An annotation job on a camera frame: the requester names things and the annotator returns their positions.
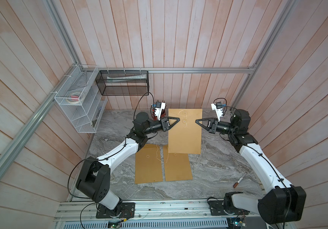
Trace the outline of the brown kraft file bag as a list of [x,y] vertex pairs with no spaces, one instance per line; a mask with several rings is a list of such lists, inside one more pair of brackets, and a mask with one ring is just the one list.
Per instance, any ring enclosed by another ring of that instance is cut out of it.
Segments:
[[165,181],[192,180],[192,170],[187,154],[169,153],[163,146]]
[[160,147],[146,144],[135,154],[135,184],[162,182]]
[[169,109],[171,117],[180,118],[168,134],[168,151],[176,154],[201,154],[202,128],[195,120],[202,119],[202,109]]

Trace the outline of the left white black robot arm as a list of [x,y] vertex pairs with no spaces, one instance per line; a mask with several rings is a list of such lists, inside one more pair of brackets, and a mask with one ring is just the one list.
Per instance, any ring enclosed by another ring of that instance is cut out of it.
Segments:
[[164,117],[154,121],[147,113],[138,113],[133,120],[133,127],[120,145],[105,155],[89,157],[83,161],[75,187],[93,202],[110,211],[119,212],[122,199],[110,191],[111,173],[145,146],[149,134],[166,132],[179,122],[179,117]]

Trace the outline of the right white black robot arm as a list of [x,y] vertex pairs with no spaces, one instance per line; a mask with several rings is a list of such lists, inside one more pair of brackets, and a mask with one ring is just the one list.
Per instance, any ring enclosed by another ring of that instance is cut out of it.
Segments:
[[305,190],[294,186],[287,180],[267,158],[258,141],[248,133],[251,121],[249,113],[236,109],[229,122],[220,118],[225,113],[222,108],[215,107],[215,118],[197,119],[195,122],[209,133],[225,134],[235,150],[246,159],[261,181],[266,195],[255,198],[242,192],[226,193],[224,210],[245,210],[255,213],[267,224],[279,224],[299,221],[302,218],[306,202]]

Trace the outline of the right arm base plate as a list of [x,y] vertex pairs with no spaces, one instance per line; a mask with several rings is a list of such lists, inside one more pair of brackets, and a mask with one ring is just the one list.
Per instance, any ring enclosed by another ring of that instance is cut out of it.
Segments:
[[207,204],[210,208],[212,216],[237,216],[237,215],[248,215],[249,211],[238,209],[232,204],[229,204],[227,200],[218,200],[210,197],[207,199]]

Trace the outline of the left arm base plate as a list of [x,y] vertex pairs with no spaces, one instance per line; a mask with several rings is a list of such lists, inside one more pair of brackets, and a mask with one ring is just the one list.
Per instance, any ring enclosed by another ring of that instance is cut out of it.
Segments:
[[118,203],[114,210],[110,210],[102,204],[98,205],[97,219],[130,219],[134,217],[135,203]]

